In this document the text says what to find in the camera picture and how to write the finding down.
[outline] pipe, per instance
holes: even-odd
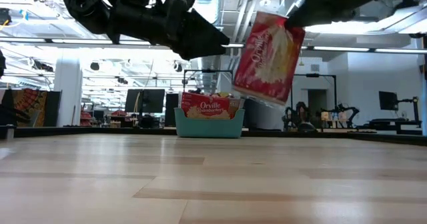
[[[236,26],[234,27],[233,37],[230,40],[230,43],[236,42],[236,39],[237,39],[238,33],[239,33],[239,29],[240,29],[240,25],[242,24],[243,16],[245,14],[246,6],[248,5],[248,1],[249,0],[243,0],[242,6],[240,7],[240,12],[239,12],[239,15],[238,15],[238,20],[236,22]]]
[[[210,23],[218,22],[220,16],[220,0],[195,0],[194,8]]]
[[[243,38],[245,37],[246,30],[249,27],[249,22],[251,21],[252,13],[255,10],[256,4],[257,4],[257,0],[252,0],[251,6],[249,7],[249,10],[248,10],[248,14],[246,15],[245,23],[243,24],[243,29],[242,29],[242,31],[240,32],[240,35],[239,35],[239,39],[238,39],[239,42],[242,42]]]

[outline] ceiling light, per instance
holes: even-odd
[[[326,25],[313,25],[306,27],[307,32],[311,33],[330,33],[330,34],[363,34],[374,29],[373,24],[361,21],[333,22]]]
[[[120,41],[122,45],[151,45],[148,41]]]
[[[369,51],[369,48],[359,48],[359,47],[314,47],[316,51],[360,51],[365,52]]]
[[[45,42],[42,38],[19,38],[19,37],[0,37],[0,41],[4,42]]]
[[[222,45],[223,47],[228,48],[243,48],[245,45],[243,43],[230,43],[228,45]]]
[[[426,49],[381,49],[375,50],[376,53],[401,53],[401,54],[427,54]]]
[[[69,43],[69,44],[112,44],[110,40],[101,39],[52,39],[54,43]]]

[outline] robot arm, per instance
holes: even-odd
[[[347,120],[347,127],[351,128],[353,126],[353,118],[360,112],[359,109],[355,107],[344,107],[342,104],[338,105],[340,111],[352,111],[352,115]]]
[[[107,34],[115,44],[120,35],[165,45],[189,60],[222,55],[230,40],[196,10],[195,0],[64,0],[70,15],[94,34]]]
[[[299,9],[290,13],[288,27],[307,27],[349,21],[356,8],[372,0],[305,0]]]

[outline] white pillar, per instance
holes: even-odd
[[[81,88],[83,82],[80,56],[81,52],[78,49],[62,49],[56,62],[54,90],[61,91],[57,120],[58,127],[80,124]]]
[[[427,37],[422,40],[424,43],[420,43],[420,46],[427,49]],[[427,65],[427,55],[421,56],[420,63]],[[421,94],[421,121],[422,121],[422,134],[427,136],[427,73],[422,75],[422,94]]]

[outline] industrial ceiling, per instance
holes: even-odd
[[[250,32],[256,11],[269,11],[285,15],[297,0],[196,0],[195,8],[232,39],[232,43],[244,43]],[[333,23],[329,27],[307,28],[305,45],[345,47],[405,47],[410,44],[407,35],[416,26],[427,29],[427,0],[417,0],[417,5],[397,9],[402,0],[373,1],[358,11],[359,21]],[[10,9],[12,27],[2,28],[0,37],[26,37],[32,39],[100,39],[106,35],[94,35],[75,22],[68,14],[63,0],[0,0],[0,8]],[[136,41],[121,37],[123,41]],[[7,58],[6,73],[20,73],[18,77],[3,78],[0,87],[37,87],[51,89],[54,75],[50,71],[34,68],[34,62],[44,63],[55,69],[60,43],[48,45],[3,43],[0,46]],[[179,91],[182,73],[174,67],[185,69],[218,68],[220,61],[212,58],[183,61],[178,55],[164,48],[138,47],[133,49],[113,47],[85,47],[90,50],[91,62],[102,67],[99,71],[83,69],[83,97],[104,105],[117,106],[125,101],[127,88],[158,87]],[[322,57],[329,61],[333,52],[303,51],[306,57]],[[117,81],[116,76],[127,77],[128,84]],[[190,87],[213,89],[215,75],[194,75]]]

